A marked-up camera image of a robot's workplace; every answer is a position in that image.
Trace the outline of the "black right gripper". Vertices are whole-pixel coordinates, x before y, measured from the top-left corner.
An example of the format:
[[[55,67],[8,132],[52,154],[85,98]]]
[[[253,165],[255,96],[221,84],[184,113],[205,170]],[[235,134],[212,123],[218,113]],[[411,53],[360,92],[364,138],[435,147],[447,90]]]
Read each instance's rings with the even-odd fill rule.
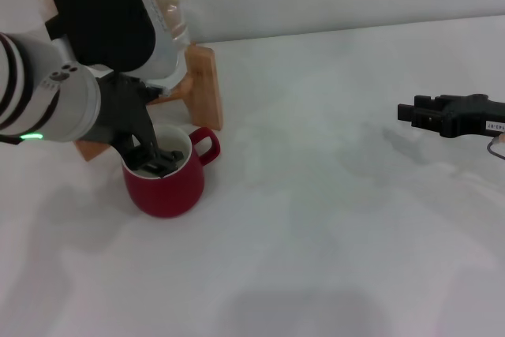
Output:
[[[414,105],[399,104],[398,120],[412,127],[456,138],[465,135],[497,137],[504,133],[504,103],[487,95],[416,95]]]

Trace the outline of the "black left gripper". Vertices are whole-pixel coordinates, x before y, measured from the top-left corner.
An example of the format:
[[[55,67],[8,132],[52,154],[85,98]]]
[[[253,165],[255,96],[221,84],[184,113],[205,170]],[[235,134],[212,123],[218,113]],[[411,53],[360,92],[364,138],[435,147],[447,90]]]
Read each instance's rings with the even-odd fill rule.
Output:
[[[98,79],[101,104],[91,129],[74,142],[89,162],[114,148],[135,172],[162,178],[176,171],[185,155],[179,150],[159,149],[147,105],[161,91],[138,78],[111,72]]]

